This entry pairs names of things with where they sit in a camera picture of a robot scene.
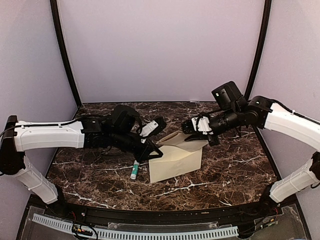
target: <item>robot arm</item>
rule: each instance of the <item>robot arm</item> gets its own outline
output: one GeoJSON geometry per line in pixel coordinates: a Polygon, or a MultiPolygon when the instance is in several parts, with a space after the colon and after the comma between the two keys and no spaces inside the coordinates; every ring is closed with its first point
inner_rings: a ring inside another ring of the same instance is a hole
{"type": "MultiPolygon", "coordinates": [[[[288,109],[276,100],[262,96],[256,96],[248,102],[234,82],[218,87],[212,94],[223,112],[214,117],[202,114],[183,122],[183,132],[194,134],[186,141],[205,138],[214,146],[219,144],[218,135],[233,128],[253,125],[286,134],[320,151],[319,122],[288,109]]],[[[260,201],[277,205],[290,195],[318,183],[320,153],[316,152],[297,171],[268,186],[260,201]]]]}
{"type": "Polygon", "coordinates": [[[33,123],[10,116],[2,133],[0,172],[22,182],[46,204],[53,204],[63,199],[63,194],[31,164],[25,156],[26,150],[116,147],[142,162],[162,157],[163,153],[148,138],[165,127],[162,117],[142,125],[139,114],[124,105],[116,106],[110,115],[89,115],[69,122],[33,123]],[[131,132],[136,121],[139,128],[131,132]]]}

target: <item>cream paper bag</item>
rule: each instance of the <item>cream paper bag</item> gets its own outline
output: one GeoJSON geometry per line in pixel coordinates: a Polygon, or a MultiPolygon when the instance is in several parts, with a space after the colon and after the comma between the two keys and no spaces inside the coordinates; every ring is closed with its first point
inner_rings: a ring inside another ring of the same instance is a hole
{"type": "Polygon", "coordinates": [[[170,179],[201,168],[202,148],[207,140],[185,141],[189,134],[176,131],[158,141],[161,158],[149,160],[150,183],[170,179]]]}

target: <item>slotted white rail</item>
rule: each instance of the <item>slotted white rail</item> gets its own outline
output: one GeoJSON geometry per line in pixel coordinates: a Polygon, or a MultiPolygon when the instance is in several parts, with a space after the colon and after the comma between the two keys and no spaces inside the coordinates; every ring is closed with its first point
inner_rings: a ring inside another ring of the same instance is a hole
{"type": "MultiPolygon", "coordinates": [[[[58,220],[37,213],[33,215],[32,221],[60,232],[74,234],[72,233],[73,224],[71,221],[58,220]]],[[[86,226],[83,226],[82,229],[92,232],[92,230],[86,226]]],[[[215,240],[236,237],[239,235],[237,226],[205,231],[173,233],[115,231],[98,227],[95,227],[94,229],[98,233],[98,239],[100,240],[215,240]]]]}

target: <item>marble tabletop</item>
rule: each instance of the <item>marble tabletop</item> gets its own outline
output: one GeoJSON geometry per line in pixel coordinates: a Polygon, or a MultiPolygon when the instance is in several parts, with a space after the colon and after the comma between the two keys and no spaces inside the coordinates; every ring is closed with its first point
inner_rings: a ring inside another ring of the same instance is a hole
{"type": "MultiPolygon", "coordinates": [[[[88,103],[77,117],[107,115],[120,103],[88,103]]],[[[121,103],[136,109],[145,122],[163,116],[167,127],[152,140],[180,130],[183,121],[200,112],[217,109],[215,102],[121,103]]],[[[48,172],[68,202],[118,210],[181,211],[219,208],[259,200],[266,185],[276,181],[268,158],[254,132],[242,128],[219,136],[220,145],[205,146],[201,169],[150,183],[148,163],[139,166],[130,179],[134,157],[119,149],[60,148],[48,172]]]]}

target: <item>white wall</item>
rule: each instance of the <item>white wall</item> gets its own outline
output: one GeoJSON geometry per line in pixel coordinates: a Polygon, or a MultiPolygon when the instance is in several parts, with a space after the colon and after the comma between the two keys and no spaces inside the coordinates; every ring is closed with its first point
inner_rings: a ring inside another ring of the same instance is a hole
{"type": "MultiPolygon", "coordinates": [[[[0,4],[0,129],[9,115],[26,121],[70,120],[76,104],[59,52],[49,0],[0,4]]],[[[46,173],[54,149],[29,151],[46,173]]],[[[29,199],[18,181],[0,177],[0,240],[14,240],[29,199]]]]}
{"type": "Polygon", "coordinates": [[[213,101],[244,91],[264,0],[59,0],[82,102],[213,101]]]}
{"type": "MultiPolygon", "coordinates": [[[[272,1],[270,22],[252,97],[278,99],[291,109],[320,120],[320,1],[272,1]]],[[[262,131],[283,177],[315,152],[288,136],[262,131]]],[[[320,187],[298,194],[312,239],[320,236],[320,187]]]]}

